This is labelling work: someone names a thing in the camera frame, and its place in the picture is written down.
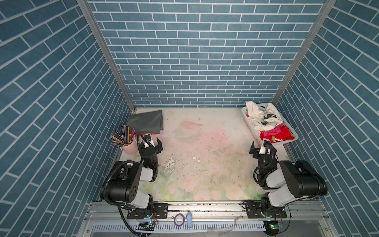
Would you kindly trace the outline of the white plastic laundry basket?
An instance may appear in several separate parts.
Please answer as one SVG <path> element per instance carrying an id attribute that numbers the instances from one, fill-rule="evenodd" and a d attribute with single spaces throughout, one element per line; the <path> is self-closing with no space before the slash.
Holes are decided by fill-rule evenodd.
<path id="1" fill-rule="evenodd" d="M 263 109 L 263 110 L 264 110 L 264 109 L 266 108 L 267 104 L 268 104 L 268 103 L 261 103 L 261 104 L 258 104 L 258 106 L 259 106 L 260 109 Z M 248 116 L 248 114 L 247 114 L 247 108 L 246 108 L 246 106 L 243 107 L 241 111 L 242 111 L 243 118 L 244 118 L 244 120 L 245 120 L 247 126 L 249 127 L 251 133 L 253 134 L 253 136 L 254 136 L 255 139 L 257 140 L 257 144 L 258 144 L 258 146 L 261 146 L 262 143 L 263 143 L 263 140 L 260 139 L 260 132 L 261 132 L 261 131 L 257 131 L 257 130 L 255 130 L 255 129 L 252 128 L 252 126 L 248 123 L 248 119 L 247 119 L 247 117 L 249 117 L 249 116 Z M 294 140 L 291 140 L 291 141 L 283 141 L 283 142 L 273 143 L 274 146 L 276 146 L 276 145 L 282 145 L 282 144 L 285 144 L 285 143 L 289 143 L 289 142 L 292 142 L 292 141 L 295 141 L 295 140 L 298 139 L 298 135 L 297 135 L 297 133 L 295 132 L 295 130 L 293 129 L 293 127 L 290 125 L 290 123 L 288 123 L 288 121 L 284 118 L 284 116 L 283 116 L 281 113 L 280 113 L 280 115 L 281 115 L 281 117 L 282 117 L 282 119 L 283 119 L 283 123 L 284 123 L 284 125 L 285 125 L 286 127 L 289 128 L 290 132 L 291 132 L 292 135 L 295 137 L 295 139 L 294 139 Z"/>

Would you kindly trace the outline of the coloured pencils bundle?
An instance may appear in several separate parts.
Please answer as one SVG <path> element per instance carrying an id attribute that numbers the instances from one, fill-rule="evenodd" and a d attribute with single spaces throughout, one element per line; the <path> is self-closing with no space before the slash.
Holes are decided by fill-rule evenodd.
<path id="1" fill-rule="evenodd" d="M 123 125 L 121 130 L 114 130 L 114 134 L 110 136 L 110 140 L 113 145 L 124 147 L 130 145 L 134 141 L 136 135 L 137 132 L 134 128 Z"/>

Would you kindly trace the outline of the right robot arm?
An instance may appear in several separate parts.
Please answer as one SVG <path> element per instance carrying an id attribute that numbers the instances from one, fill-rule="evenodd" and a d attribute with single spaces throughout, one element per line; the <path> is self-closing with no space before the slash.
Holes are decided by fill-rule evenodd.
<path id="1" fill-rule="evenodd" d="M 327 194 L 326 181 L 307 161 L 279 161 L 276 152 L 269 140 L 263 141 L 260 148 L 252 143 L 249 150 L 258 161 L 253 171 L 254 181 L 262 189 L 269 190 L 261 197 L 263 215 L 274 215 L 298 200 Z"/>

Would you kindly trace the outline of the light blue small cylinder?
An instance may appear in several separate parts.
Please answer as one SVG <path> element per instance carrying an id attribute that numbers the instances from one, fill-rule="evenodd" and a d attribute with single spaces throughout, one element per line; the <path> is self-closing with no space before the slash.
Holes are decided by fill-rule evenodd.
<path id="1" fill-rule="evenodd" d="M 193 222 L 192 222 L 192 213 L 188 212 L 186 214 L 186 220 L 187 220 L 187 228 L 192 229 L 193 228 Z"/>

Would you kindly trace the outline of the pink pencil cup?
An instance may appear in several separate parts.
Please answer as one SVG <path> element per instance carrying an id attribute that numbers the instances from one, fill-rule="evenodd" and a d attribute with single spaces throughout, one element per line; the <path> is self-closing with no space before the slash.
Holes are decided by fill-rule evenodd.
<path id="1" fill-rule="evenodd" d="M 124 152 L 127 155 L 134 155 L 138 153 L 138 145 L 136 139 L 133 139 L 130 144 L 127 144 L 125 146 L 120 147 L 121 151 Z"/>

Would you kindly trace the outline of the aluminium front rail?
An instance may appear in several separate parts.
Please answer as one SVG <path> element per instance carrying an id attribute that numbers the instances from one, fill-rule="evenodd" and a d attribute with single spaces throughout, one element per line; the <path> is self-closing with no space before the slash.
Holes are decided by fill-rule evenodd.
<path id="1" fill-rule="evenodd" d="M 118 212 L 117 208 L 105 202 L 93 202 L 79 230 L 81 237 L 121 236 L 134 230 L 138 234 L 155 236 L 182 236 L 206 234 L 208 236 L 226 237 L 236 234 L 251 233 L 264 236 L 264 221 L 277 221 L 281 224 L 278 237 L 335 237 L 337 231 L 332 224 L 331 215 L 327 213 L 319 200 L 305 199 L 285 207 L 287 218 L 249 219 L 245 209 L 240 206 L 243 201 L 165 201 L 168 203 L 167 219 L 129 220 L 129 211 Z M 176 227 L 174 217 L 178 213 L 185 216 L 192 213 L 193 228 L 187 228 L 187 220 L 181 227 Z M 139 222 L 155 222 L 154 231 L 136 230 Z"/>

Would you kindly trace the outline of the left circuit board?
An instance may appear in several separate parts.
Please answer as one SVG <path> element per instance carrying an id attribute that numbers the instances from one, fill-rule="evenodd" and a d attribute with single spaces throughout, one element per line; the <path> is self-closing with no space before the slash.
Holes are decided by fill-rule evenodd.
<path id="1" fill-rule="evenodd" d="M 136 230 L 152 232 L 154 231 L 154 229 L 155 229 L 155 222 L 149 221 L 149 222 L 139 222 Z"/>

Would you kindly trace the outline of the red t shirt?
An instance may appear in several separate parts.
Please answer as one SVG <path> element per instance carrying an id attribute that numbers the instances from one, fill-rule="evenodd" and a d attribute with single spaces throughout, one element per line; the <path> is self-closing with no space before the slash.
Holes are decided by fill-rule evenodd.
<path id="1" fill-rule="evenodd" d="M 266 137 L 261 137 L 261 140 L 268 139 L 271 143 L 278 143 L 278 142 L 283 142 L 283 141 L 291 141 L 294 140 L 295 137 L 292 135 L 288 127 L 283 127 L 284 129 L 282 130 L 281 133 L 274 135 L 274 136 L 266 136 Z"/>

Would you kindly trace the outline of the magenta garment in basket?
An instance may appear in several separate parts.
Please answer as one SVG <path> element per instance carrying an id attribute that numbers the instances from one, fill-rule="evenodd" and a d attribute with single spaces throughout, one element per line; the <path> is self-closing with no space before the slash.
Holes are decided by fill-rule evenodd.
<path id="1" fill-rule="evenodd" d="M 271 129 L 269 131 L 261 131 L 260 136 L 261 137 L 266 137 L 266 136 L 274 136 L 282 132 L 282 130 L 285 127 L 284 123 L 276 126 L 274 129 Z"/>

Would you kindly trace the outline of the purple tape roll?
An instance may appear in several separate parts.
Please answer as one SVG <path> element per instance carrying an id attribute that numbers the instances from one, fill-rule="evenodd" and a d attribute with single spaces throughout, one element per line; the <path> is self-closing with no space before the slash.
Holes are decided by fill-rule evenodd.
<path id="1" fill-rule="evenodd" d="M 183 226 L 185 221 L 186 221 L 185 216 L 182 213 L 178 213 L 174 217 L 174 224 L 176 227 Z"/>

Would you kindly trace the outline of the white t shirt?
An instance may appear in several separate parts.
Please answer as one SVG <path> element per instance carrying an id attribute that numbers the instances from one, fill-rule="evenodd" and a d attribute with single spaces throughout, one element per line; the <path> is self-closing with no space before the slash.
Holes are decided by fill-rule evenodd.
<path id="1" fill-rule="evenodd" d="M 283 124 L 283 119 L 272 103 L 268 103 L 266 108 L 260 109 L 258 104 L 246 102 L 248 123 L 257 131 L 270 131 Z"/>

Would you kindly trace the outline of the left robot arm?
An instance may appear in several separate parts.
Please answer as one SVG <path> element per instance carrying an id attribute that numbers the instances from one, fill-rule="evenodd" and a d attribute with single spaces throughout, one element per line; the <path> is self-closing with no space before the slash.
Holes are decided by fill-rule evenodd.
<path id="1" fill-rule="evenodd" d="M 140 191 L 139 184 L 156 180 L 158 154 L 162 152 L 163 146 L 150 133 L 139 133 L 136 142 L 141 160 L 116 162 L 100 189 L 100 198 L 122 209 L 150 214 L 154 209 L 153 197 Z"/>

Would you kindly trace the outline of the grey t shirt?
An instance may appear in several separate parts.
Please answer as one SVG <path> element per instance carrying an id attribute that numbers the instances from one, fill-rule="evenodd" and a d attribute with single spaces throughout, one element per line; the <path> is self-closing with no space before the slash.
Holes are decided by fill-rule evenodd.
<path id="1" fill-rule="evenodd" d="M 126 125 L 137 133 L 159 134 L 164 130 L 162 110 L 130 115 Z"/>

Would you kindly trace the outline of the folded magenta t shirt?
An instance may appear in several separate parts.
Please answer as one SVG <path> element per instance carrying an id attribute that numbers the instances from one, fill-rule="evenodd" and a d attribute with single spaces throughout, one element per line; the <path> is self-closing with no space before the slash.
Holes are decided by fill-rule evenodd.
<path id="1" fill-rule="evenodd" d="M 159 133 L 141 133 L 141 135 L 145 136 L 145 135 L 150 135 L 150 136 L 158 136 L 160 135 Z"/>

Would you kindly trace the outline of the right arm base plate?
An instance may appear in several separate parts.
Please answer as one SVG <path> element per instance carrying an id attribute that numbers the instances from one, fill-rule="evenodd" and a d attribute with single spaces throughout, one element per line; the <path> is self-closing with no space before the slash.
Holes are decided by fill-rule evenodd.
<path id="1" fill-rule="evenodd" d="M 249 219 L 254 218 L 287 218 L 285 207 L 274 207 L 269 203 L 261 203 L 260 201 L 246 200 L 240 203 L 245 209 Z"/>

